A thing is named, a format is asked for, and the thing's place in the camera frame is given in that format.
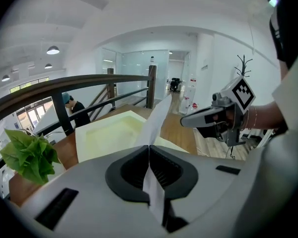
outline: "green leaf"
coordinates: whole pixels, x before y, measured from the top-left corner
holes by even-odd
[[[45,157],[49,162],[60,163],[57,152],[51,144],[47,144],[45,148]]]
[[[45,143],[49,143],[49,141],[44,138],[43,134],[41,134],[41,136],[39,137],[39,140]]]
[[[49,180],[48,180],[48,176],[47,175],[43,175],[41,176],[41,179],[44,183],[47,183]]]
[[[24,150],[24,151],[21,150],[21,151],[19,151],[19,150],[16,149],[15,150],[15,153],[16,153],[18,159],[19,159],[20,166],[22,166],[24,164],[24,162],[26,161],[27,157],[32,156],[32,153],[29,152],[29,151],[27,151],[27,150]]]
[[[31,163],[24,168],[22,176],[30,181],[33,181],[37,184],[44,184],[46,181],[43,181],[39,173],[39,161],[38,157],[34,157]]]
[[[41,156],[42,153],[39,140],[37,138],[34,139],[34,141],[32,141],[26,149],[21,150],[21,152],[30,153],[32,156]]]
[[[12,142],[9,142],[2,150],[0,150],[0,153],[4,162],[9,168],[18,172],[22,172],[22,167],[16,154],[16,148]]]
[[[5,129],[5,132],[10,138],[12,144],[18,150],[26,149],[34,139],[34,137],[29,136],[20,130]]]
[[[44,156],[40,159],[40,174],[47,174],[49,170],[53,170],[53,166],[46,160]]]
[[[42,154],[46,148],[47,143],[39,141],[39,144],[40,144],[40,150],[41,150],[41,154]]]

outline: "window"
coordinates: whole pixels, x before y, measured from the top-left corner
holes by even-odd
[[[39,83],[44,82],[44,81],[49,81],[49,77],[44,77],[39,79]]]
[[[16,86],[16,87],[11,88],[11,89],[10,89],[10,93],[13,93],[13,92],[15,92],[15,91],[17,91],[17,90],[20,90],[20,86],[19,86],[19,85]]]
[[[28,87],[30,85],[35,85],[37,83],[41,83],[41,82],[48,81],[48,80],[49,80],[49,77],[44,77],[44,78],[40,78],[40,79],[29,81],[29,82],[24,83],[22,85],[17,85],[17,86],[15,86],[13,88],[10,88],[10,93],[13,93],[15,91],[18,91],[18,90],[23,89],[25,87]]]

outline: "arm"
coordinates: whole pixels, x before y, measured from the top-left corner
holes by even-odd
[[[283,80],[288,73],[288,68],[286,63],[283,61],[279,61],[279,64],[281,80]],[[273,101],[264,106],[251,106],[248,109],[248,114],[246,114],[242,128],[275,129],[280,126],[283,120],[284,118],[282,113],[280,112],[276,102]]]

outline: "black slot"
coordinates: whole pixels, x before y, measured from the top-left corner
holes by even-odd
[[[77,190],[63,189],[35,220],[48,229],[53,230],[77,194]]]
[[[163,189],[182,175],[182,168],[178,164],[154,150],[150,152],[150,167]]]
[[[215,169],[226,172],[226,173],[230,173],[230,174],[233,174],[233,175],[238,175],[239,172],[240,172],[240,169],[231,168],[231,167],[222,166],[222,165],[217,166]]]
[[[143,189],[144,178],[148,169],[148,148],[128,160],[121,166],[121,176],[130,185]]]

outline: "doorway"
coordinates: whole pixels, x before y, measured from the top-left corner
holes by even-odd
[[[189,57],[188,51],[169,51],[168,76],[165,87],[167,91],[184,92]]]

